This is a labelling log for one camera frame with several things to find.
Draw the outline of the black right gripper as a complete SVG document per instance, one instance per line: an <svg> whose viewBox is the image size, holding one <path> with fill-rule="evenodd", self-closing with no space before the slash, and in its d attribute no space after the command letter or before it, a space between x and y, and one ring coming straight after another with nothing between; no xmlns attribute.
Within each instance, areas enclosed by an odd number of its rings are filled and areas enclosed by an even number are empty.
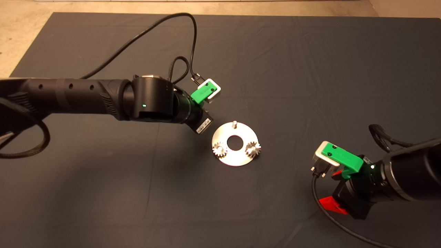
<svg viewBox="0 0 441 248"><path fill-rule="evenodd" d="M343 178L343 170L332 174L338 185L332 196L319 199L319 203L327 211L364 220L374 204L389 200L389 182L380 161L373 163L365 155L358 157L363 160L360 170L349 179Z"/></svg>

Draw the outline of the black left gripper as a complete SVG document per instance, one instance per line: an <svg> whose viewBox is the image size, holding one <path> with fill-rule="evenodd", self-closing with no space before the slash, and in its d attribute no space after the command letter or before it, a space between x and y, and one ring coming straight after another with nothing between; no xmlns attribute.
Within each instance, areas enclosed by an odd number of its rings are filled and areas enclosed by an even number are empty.
<svg viewBox="0 0 441 248"><path fill-rule="evenodd" d="M186 91L175 91L175 122L187 125L195 134L200 135L214 119L200 104L197 104Z"/></svg>

